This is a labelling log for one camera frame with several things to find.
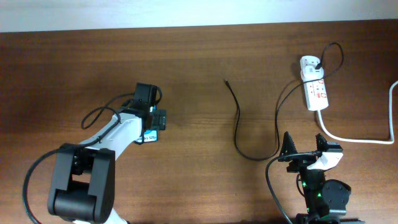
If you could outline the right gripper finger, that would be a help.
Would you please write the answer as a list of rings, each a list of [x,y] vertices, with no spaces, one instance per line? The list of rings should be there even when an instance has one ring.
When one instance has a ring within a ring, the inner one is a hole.
[[[317,143],[317,151],[318,152],[325,152],[328,149],[327,140],[321,133],[316,135],[316,143]]]
[[[296,154],[297,149],[295,147],[295,143],[289,134],[288,131],[284,133],[283,137],[283,142],[282,142],[282,147],[280,149],[280,154],[279,156],[286,156],[286,155],[291,155],[291,154]]]

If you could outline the blue Samsung Galaxy smartphone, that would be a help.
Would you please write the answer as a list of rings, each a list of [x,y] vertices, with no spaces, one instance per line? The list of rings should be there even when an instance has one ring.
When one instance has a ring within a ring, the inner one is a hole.
[[[141,145],[158,141],[159,113],[156,106],[150,108],[150,118],[152,120],[149,129],[146,129],[144,132],[140,132],[141,135],[134,141],[134,144]]]

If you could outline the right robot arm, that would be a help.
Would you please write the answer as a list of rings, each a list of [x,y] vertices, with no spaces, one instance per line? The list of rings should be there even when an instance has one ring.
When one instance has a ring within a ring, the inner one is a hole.
[[[287,172],[297,173],[301,181],[302,195],[307,208],[299,213],[295,223],[363,223],[358,218],[345,219],[346,205],[351,187],[336,179],[326,179],[325,172],[336,167],[343,157],[343,148],[337,142],[327,141],[316,135],[317,149],[299,153],[288,132],[284,133],[279,162],[288,162]]]

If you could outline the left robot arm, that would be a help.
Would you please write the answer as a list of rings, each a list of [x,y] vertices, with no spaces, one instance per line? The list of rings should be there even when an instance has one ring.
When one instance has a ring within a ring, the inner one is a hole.
[[[145,133],[165,130],[166,111],[157,108],[162,91],[138,83],[132,98],[113,111],[110,122],[79,144],[57,152],[47,201],[49,214],[72,223],[125,223],[114,208],[116,160]]]

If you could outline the white USB charger plug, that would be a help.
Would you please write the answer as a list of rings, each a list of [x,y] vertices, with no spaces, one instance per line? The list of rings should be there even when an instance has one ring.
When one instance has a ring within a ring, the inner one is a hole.
[[[322,68],[316,69],[317,65],[318,65],[317,61],[304,60],[303,62],[300,63],[301,67],[300,75],[304,82],[323,78],[324,70]]]

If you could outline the white power strip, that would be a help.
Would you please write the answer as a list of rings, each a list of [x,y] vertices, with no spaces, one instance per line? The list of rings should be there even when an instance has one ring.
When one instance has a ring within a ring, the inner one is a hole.
[[[300,59],[300,63],[304,60],[317,61],[320,63],[320,59],[312,55],[303,56]],[[320,111],[328,107],[328,98],[323,78],[308,82],[303,81],[303,87],[307,102],[307,109],[309,111]]]

